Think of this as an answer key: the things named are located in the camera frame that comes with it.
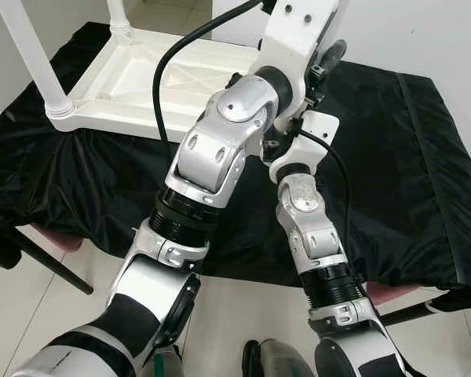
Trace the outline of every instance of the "black cloth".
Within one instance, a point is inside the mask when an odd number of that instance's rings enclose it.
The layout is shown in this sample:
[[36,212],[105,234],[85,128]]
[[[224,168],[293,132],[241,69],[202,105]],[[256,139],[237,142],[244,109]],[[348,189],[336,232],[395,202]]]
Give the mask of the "black cloth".
[[[88,23],[60,49],[52,63],[66,91],[109,36],[107,25]],[[321,110],[341,121],[333,146],[352,179],[356,272],[471,287],[471,160],[433,82],[342,62],[325,91]],[[35,222],[123,257],[165,174],[158,141],[56,131],[34,84],[0,116],[0,229]],[[344,239],[344,182],[330,156],[316,178]],[[249,158],[203,273],[298,285],[276,203],[267,168]]]

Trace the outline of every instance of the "white wall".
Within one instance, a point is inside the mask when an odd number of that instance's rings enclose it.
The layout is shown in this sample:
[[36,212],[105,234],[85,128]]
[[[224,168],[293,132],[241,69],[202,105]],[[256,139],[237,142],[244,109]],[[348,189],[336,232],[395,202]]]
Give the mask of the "white wall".
[[[214,15],[237,2],[215,0]],[[255,46],[259,12],[213,38]],[[350,0],[338,37],[349,45],[345,60],[432,78],[471,155],[471,0]]]
[[[139,0],[125,0],[131,9]],[[47,55],[65,44],[86,21],[109,22],[106,0],[25,0],[25,8]],[[0,110],[31,81],[0,17]]]

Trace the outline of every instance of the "chair leg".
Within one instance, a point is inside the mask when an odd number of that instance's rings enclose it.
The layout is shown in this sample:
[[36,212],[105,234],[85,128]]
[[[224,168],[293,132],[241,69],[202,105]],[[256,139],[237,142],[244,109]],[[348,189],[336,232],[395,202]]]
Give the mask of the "chair leg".
[[5,237],[17,244],[22,251],[30,255],[37,262],[42,263],[45,267],[61,276],[68,283],[77,287],[86,295],[94,292],[94,288],[88,285],[84,280],[75,275],[70,269],[66,268],[62,263],[57,261],[52,255],[44,251],[40,246],[27,238],[17,229],[7,229],[4,231]]

